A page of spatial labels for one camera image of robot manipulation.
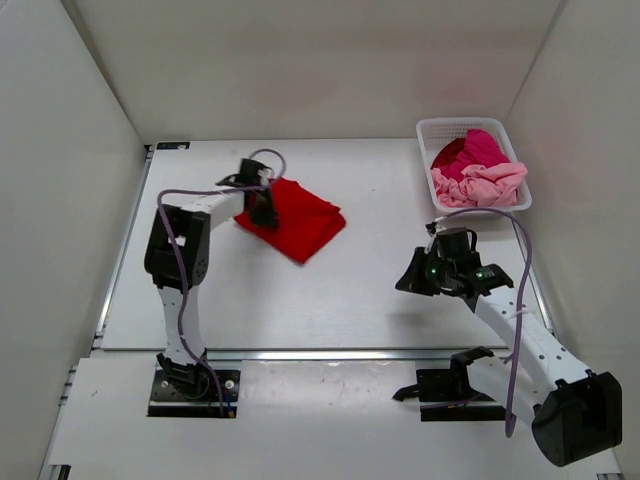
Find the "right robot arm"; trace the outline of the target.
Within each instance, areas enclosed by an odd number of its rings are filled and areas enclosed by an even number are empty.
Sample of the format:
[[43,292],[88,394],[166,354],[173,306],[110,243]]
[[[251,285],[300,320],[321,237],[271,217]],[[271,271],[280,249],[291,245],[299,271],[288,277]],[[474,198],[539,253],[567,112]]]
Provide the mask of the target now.
[[486,347],[454,354],[444,380],[420,381],[394,398],[448,395],[461,404],[484,395],[501,405],[508,423],[528,425],[544,457],[563,467],[621,444],[622,388],[571,354],[518,302],[509,275],[483,264],[477,234],[467,228],[427,227],[430,242],[415,249],[396,288],[462,300],[511,351],[509,361]]

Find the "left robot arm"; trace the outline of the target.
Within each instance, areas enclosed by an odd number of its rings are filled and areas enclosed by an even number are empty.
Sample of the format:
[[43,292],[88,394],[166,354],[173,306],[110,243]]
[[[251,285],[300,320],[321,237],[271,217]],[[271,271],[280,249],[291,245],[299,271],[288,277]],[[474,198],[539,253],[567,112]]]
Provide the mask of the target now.
[[203,395],[209,379],[218,380],[207,362],[198,313],[198,288],[209,268],[211,232],[242,213],[261,227],[279,224],[269,187],[167,189],[157,197],[144,269],[164,310],[167,344],[158,363],[188,398]]

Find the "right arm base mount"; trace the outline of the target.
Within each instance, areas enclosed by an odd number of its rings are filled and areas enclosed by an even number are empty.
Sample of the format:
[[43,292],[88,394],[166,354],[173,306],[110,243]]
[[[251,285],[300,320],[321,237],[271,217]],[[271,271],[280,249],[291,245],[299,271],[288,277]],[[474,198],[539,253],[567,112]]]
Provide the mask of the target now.
[[504,421],[505,410],[492,398],[457,381],[451,369],[418,369],[412,385],[397,390],[397,402],[417,399],[422,422]]

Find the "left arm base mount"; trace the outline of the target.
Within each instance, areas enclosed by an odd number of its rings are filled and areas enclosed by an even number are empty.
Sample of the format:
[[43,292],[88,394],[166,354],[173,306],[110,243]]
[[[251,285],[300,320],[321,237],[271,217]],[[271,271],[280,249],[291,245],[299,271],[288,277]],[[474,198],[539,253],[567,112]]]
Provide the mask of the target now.
[[195,386],[180,385],[160,366],[154,372],[149,393],[147,416],[157,418],[235,419],[241,387],[240,369],[218,369],[221,386],[218,395],[208,373]]

